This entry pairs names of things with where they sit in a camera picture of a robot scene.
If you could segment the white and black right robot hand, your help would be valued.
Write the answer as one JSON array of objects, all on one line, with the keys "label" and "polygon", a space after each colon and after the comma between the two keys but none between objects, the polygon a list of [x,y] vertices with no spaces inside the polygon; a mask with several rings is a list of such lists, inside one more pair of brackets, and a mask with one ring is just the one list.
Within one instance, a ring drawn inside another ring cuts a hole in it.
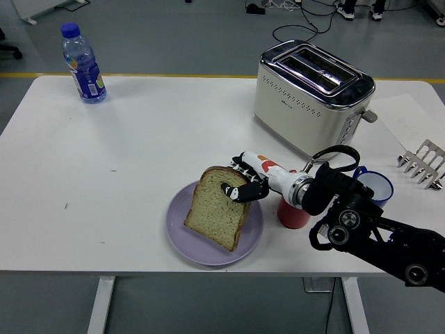
[{"label": "white and black right robot hand", "polygon": [[231,186],[229,182],[220,185],[223,193],[237,203],[260,200],[269,191],[280,193],[287,204],[301,208],[298,193],[304,184],[304,173],[292,173],[274,161],[251,151],[245,151],[234,157],[232,169],[247,177],[247,183],[241,186]]}]

